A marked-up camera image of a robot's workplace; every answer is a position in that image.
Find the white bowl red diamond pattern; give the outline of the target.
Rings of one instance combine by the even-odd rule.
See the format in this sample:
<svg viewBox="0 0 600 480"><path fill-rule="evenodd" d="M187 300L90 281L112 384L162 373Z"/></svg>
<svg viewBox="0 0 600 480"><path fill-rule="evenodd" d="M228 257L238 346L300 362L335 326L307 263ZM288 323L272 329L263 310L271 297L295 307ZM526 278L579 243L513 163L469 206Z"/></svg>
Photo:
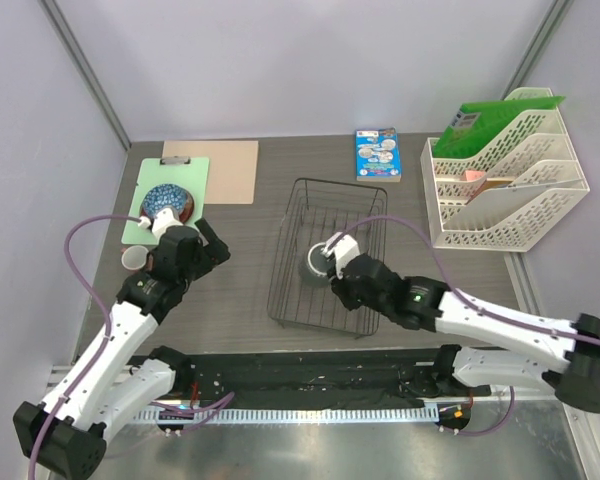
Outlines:
<svg viewBox="0 0 600 480"><path fill-rule="evenodd" d="M164 183L150 189L141 202L141 213L148 218L155 218L163 209L173 208L181 215L188 203L188 192L172 183Z"/></svg>

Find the pink dotted ceramic mug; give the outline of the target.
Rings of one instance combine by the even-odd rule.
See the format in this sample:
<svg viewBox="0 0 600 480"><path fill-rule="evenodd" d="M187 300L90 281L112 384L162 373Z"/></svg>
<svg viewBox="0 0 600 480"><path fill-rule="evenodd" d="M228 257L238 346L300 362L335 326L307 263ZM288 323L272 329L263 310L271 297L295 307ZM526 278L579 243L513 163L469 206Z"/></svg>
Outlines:
<svg viewBox="0 0 600 480"><path fill-rule="evenodd" d="M139 271L151 264L150 251L144 245L126 247L121 254L121 264L128 271Z"/></svg>

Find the grey ceramic mug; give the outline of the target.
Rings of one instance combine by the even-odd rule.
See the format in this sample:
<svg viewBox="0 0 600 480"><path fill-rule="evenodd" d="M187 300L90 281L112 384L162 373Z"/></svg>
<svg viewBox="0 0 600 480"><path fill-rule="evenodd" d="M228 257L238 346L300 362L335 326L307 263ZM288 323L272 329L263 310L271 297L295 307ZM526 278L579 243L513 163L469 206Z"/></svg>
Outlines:
<svg viewBox="0 0 600 480"><path fill-rule="evenodd" d="M319 242L302 255L298 266L302 285L309 288L326 288L330 285L329 273L335 268L335 259L325 251L326 243Z"/></svg>

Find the red floral plate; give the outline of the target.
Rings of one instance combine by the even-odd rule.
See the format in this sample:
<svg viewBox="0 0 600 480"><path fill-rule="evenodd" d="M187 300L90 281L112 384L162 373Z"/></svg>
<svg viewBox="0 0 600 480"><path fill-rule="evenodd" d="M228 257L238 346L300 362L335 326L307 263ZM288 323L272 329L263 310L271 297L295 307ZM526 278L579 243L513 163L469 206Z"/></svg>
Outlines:
<svg viewBox="0 0 600 480"><path fill-rule="evenodd" d="M180 221L182 223L186 223L191 218L191 216L194 212L194 208L195 208L195 201L193 199L193 196L188 192L187 207L186 207L185 211L180 215Z"/></svg>

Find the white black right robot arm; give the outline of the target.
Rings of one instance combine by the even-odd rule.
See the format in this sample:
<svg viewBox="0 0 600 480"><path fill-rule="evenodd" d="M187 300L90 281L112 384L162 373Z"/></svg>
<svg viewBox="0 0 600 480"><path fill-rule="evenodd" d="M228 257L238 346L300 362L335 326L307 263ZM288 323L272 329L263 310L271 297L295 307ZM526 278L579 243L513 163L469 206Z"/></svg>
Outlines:
<svg viewBox="0 0 600 480"><path fill-rule="evenodd" d="M471 298L428 277L402 277L367 254L327 257L333 293L348 310L369 308L407 330L472 337L498 347L479 360L459 349L431 380L445 395L490 383L554 392L561 402L600 414L600 319L543 318Z"/></svg>

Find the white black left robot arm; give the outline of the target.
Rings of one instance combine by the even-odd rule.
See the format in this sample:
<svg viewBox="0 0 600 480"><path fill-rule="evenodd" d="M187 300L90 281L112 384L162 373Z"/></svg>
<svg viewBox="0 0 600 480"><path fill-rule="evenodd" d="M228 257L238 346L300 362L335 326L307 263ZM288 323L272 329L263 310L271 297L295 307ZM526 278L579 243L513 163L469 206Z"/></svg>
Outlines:
<svg viewBox="0 0 600 480"><path fill-rule="evenodd" d="M191 284L229 257L228 246L205 219L167 227L145 266L103 308L103 327L69 373L41 401L23 402L14 413L28 478L38 466L66 479L89 478L136 413L164 395L180 399L191 391L190 358L165 346L154 349L128 379L116 380Z"/></svg>

